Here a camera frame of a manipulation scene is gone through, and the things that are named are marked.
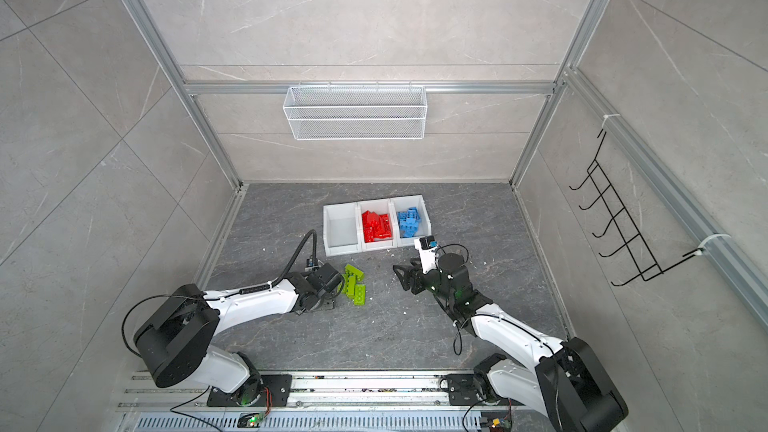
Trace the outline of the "blue lego brick top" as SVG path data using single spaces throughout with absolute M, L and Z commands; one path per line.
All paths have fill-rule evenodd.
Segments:
M 416 236 L 421 225 L 421 216 L 417 207 L 409 207 L 405 211 L 398 211 L 397 219 L 402 238 L 413 238 Z

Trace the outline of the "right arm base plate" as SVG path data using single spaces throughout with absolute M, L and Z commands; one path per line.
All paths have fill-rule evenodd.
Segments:
M 474 373 L 449 373 L 439 379 L 439 389 L 446 392 L 452 406 L 469 406 L 481 401 L 489 406 L 522 406 L 516 400 L 501 398 L 490 385 Z

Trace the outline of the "red arch lego piece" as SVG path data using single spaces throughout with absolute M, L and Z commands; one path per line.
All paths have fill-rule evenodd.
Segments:
M 393 238 L 390 218 L 387 213 L 365 211 L 361 214 L 365 243 L 389 241 Z

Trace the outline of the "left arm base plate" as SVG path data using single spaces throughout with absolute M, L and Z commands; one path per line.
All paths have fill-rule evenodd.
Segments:
M 262 374 L 248 379 L 235 392 L 225 393 L 214 388 L 208 398 L 208 407 L 285 407 L 293 377 L 290 374 Z

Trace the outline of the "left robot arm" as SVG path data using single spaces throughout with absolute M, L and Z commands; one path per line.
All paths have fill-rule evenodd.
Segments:
M 185 284 L 128 338 L 126 349 L 139 357 L 154 384 L 168 388 L 186 380 L 218 391 L 238 406 L 250 406 L 266 394 L 253 362 L 243 352 L 228 352 L 213 338 L 237 325 L 264 317 L 318 309 L 343 289 L 343 274 L 324 264 L 309 271 L 240 289 L 203 291 Z

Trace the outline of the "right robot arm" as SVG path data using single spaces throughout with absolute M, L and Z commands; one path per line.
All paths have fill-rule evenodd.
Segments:
M 464 257 L 422 251 L 393 268 L 402 288 L 429 292 L 458 331 L 498 348 L 473 370 L 479 402 L 510 399 L 547 417 L 557 431 L 611 431 L 629 407 L 584 340 L 561 340 L 506 313 L 470 281 Z

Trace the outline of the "green lego brick cluster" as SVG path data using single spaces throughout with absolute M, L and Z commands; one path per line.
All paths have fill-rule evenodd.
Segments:
M 357 267 L 347 264 L 344 267 L 344 281 L 346 288 L 354 289 L 358 283 L 364 280 L 364 273 Z

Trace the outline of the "white three-compartment bin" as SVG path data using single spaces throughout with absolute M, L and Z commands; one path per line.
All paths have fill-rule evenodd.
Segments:
M 431 234 L 431 221 L 421 195 L 323 207 L 323 241 L 328 257 L 413 247 Z

